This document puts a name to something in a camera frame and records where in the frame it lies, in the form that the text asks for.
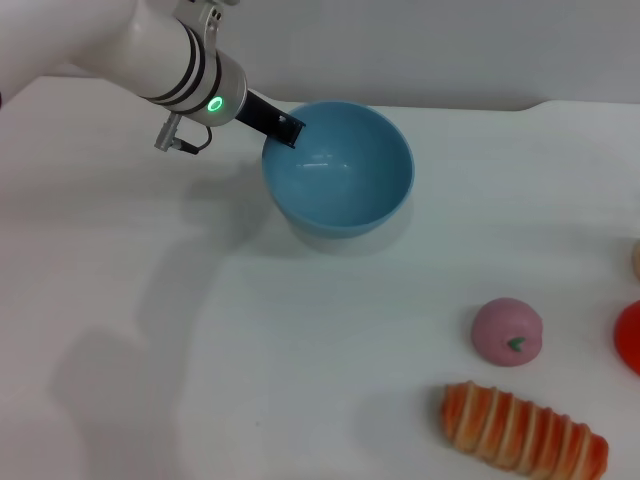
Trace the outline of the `pink toy peach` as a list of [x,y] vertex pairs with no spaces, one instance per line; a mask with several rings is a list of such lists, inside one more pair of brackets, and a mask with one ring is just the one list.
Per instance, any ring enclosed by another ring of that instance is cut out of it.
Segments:
[[527,303],[498,298],[484,304],[471,327],[478,354],[491,364],[516,367],[534,360],[543,345],[543,321]]

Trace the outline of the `red round toy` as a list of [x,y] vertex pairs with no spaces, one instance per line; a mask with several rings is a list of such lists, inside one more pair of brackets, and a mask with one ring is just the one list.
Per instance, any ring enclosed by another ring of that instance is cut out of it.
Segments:
[[621,360],[640,376],[640,300],[622,310],[616,320],[613,338]]

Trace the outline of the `blue bowl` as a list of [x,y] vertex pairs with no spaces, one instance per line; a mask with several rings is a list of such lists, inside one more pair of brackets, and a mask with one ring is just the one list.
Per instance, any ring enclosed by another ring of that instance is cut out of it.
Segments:
[[391,120],[341,101],[303,104],[291,113],[305,124],[294,147],[267,139],[261,167],[269,194],[292,225],[317,237],[354,238],[403,206],[415,164]]

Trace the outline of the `orange striped toy bread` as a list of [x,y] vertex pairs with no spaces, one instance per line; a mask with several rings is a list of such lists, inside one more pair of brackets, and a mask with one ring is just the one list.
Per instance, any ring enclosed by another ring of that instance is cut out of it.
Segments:
[[472,381],[447,384],[440,406],[457,451],[528,480],[601,480],[609,444],[584,423]]

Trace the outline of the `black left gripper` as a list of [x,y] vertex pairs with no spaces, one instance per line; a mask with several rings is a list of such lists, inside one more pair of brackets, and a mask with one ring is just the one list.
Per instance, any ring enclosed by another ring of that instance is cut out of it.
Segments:
[[289,148],[295,147],[299,135],[306,127],[301,120],[280,113],[276,107],[250,90],[247,91],[236,119]]

